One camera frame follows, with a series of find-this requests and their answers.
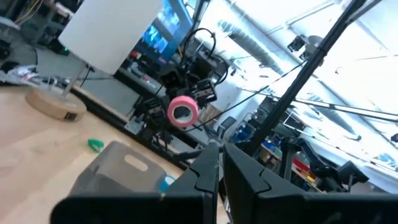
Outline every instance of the monitor screen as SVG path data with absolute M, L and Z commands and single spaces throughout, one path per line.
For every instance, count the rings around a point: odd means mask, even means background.
M 163 1 L 164 8 L 134 48 L 159 65 L 172 58 L 193 25 L 181 0 Z

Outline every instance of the green clip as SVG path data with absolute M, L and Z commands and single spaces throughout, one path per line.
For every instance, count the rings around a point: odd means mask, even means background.
M 87 145 L 90 147 L 95 153 L 100 153 L 102 148 L 104 148 L 104 143 L 97 139 L 89 139 L 87 140 Z

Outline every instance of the white lampshade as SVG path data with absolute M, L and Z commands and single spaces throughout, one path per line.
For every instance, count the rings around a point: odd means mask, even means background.
M 163 6 L 163 0 L 85 0 L 58 39 L 87 64 L 114 74 Z

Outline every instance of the pink tape roll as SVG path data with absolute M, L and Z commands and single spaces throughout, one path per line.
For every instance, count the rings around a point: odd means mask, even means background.
M 190 115 L 186 118 L 175 119 L 174 110 L 179 107 L 188 108 L 191 111 Z M 189 127 L 195 124 L 198 120 L 198 104 L 189 96 L 178 96 L 171 101 L 169 108 L 167 109 L 167 117 L 176 127 Z

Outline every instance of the lamp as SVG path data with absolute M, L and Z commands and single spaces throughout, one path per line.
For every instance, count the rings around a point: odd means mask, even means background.
M 161 0 L 86 0 L 58 38 L 85 65 L 114 74 L 163 8 Z M 80 73 L 64 90 L 34 88 L 27 101 L 58 119 L 78 121 L 86 107 L 69 94 Z

